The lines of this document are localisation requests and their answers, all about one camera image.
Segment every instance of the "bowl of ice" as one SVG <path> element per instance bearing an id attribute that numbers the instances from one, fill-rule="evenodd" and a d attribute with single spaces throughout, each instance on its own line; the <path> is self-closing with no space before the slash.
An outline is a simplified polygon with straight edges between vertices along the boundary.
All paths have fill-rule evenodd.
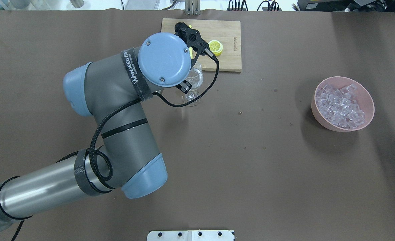
<path id="1" fill-rule="evenodd" d="M 375 104 L 366 88 L 341 76 L 326 78 L 317 86 L 311 108 L 323 127 L 339 132 L 365 128 L 375 115 Z"/>

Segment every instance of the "cutting board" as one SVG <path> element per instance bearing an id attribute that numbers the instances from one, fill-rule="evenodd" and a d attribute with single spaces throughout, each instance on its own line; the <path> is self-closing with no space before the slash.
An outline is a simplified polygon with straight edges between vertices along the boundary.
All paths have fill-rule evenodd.
<path id="1" fill-rule="evenodd" d="M 191 25 L 193 29 L 197 29 L 206 42 L 216 39 L 223 44 L 223 53 L 217 56 L 220 61 L 220 71 L 242 71 L 241 23 L 239 21 L 164 18 L 162 32 L 175 33 L 174 27 L 178 22 L 184 22 Z M 199 56 L 197 61 L 202 65 L 203 70 L 215 71 L 215 63 L 208 56 Z"/>

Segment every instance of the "blue plastic cap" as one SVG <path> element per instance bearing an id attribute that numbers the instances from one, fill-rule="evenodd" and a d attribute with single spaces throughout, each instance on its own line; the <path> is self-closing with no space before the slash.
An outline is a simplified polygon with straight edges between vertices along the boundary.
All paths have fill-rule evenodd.
<path id="1" fill-rule="evenodd" d="M 84 81 L 87 67 L 92 62 L 87 63 L 75 70 L 67 73 L 64 77 L 64 92 L 66 99 L 71 103 L 71 107 L 76 113 L 82 116 L 91 116 L 86 104 L 84 95 Z"/>
<path id="2" fill-rule="evenodd" d="M 187 45 L 178 36 L 159 32 L 148 37 L 142 44 L 138 64 L 145 78 L 153 84 L 173 87 L 187 77 L 191 69 L 191 58 Z"/>
<path id="3" fill-rule="evenodd" d="M 159 189 L 166 180 L 168 173 L 160 153 L 128 180 L 121 190 L 127 198 L 140 198 Z"/>

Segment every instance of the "robotic arm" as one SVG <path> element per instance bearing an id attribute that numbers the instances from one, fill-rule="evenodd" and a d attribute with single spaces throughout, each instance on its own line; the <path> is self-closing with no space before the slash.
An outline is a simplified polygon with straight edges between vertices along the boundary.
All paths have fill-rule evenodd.
<path id="1" fill-rule="evenodd" d="M 87 196 L 121 187 L 128 198 L 139 198 L 160 188 L 167 180 L 166 167 L 140 104 L 153 95 L 173 105 L 157 91 L 185 81 L 199 55 L 218 60 L 199 31 L 185 23 L 175 25 L 176 34 L 160 32 L 142 46 L 106 59 L 90 62 L 64 77 L 64 92 L 72 108 L 93 116 L 99 124 L 90 144 L 46 168 L 12 177 L 0 183 L 0 231 L 12 223 Z M 190 59 L 188 48 L 196 51 Z M 104 146 L 96 149 L 102 133 Z"/>

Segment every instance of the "ice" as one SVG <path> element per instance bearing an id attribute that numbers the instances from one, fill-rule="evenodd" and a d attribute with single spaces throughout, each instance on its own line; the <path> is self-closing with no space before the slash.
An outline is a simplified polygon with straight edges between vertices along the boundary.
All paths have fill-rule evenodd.
<path id="1" fill-rule="evenodd" d="M 355 97 L 357 86 L 350 84 L 336 89 L 330 84 L 317 90 L 315 101 L 322 116 L 335 126 L 355 129 L 366 122 Z"/>

